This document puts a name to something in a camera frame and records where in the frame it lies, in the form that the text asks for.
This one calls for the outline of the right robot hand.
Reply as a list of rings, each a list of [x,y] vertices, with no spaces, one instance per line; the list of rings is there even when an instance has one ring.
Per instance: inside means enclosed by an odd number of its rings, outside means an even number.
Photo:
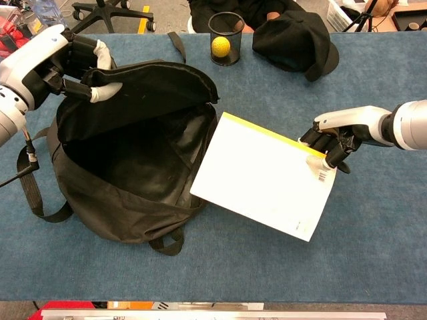
[[[394,145],[390,134],[391,111],[363,106],[323,113],[315,117],[312,127],[298,141],[326,154],[327,168],[349,174],[346,157],[365,143],[379,147]]]

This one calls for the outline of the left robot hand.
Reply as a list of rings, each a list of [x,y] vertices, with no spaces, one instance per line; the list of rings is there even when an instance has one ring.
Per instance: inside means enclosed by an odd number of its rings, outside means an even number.
[[[1,102],[25,113],[39,108],[51,93],[91,103],[105,101],[122,88],[121,83],[90,87],[64,76],[77,79],[92,68],[111,71],[114,67],[104,42],[54,25],[1,62]]]

